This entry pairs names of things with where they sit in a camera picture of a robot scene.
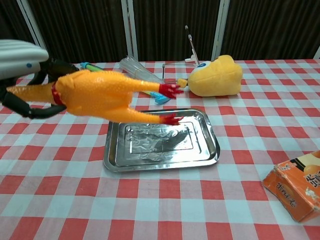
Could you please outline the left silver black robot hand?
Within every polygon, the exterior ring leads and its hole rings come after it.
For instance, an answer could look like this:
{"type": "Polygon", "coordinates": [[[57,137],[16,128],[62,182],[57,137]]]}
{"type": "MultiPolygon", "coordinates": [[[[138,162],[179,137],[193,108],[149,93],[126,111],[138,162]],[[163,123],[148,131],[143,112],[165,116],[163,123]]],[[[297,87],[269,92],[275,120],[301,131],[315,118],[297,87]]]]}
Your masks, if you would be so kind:
{"type": "Polygon", "coordinates": [[[0,102],[29,119],[47,119],[66,110],[58,78],[78,70],[40,46],[17,39],[0,41],[0,102]]]}

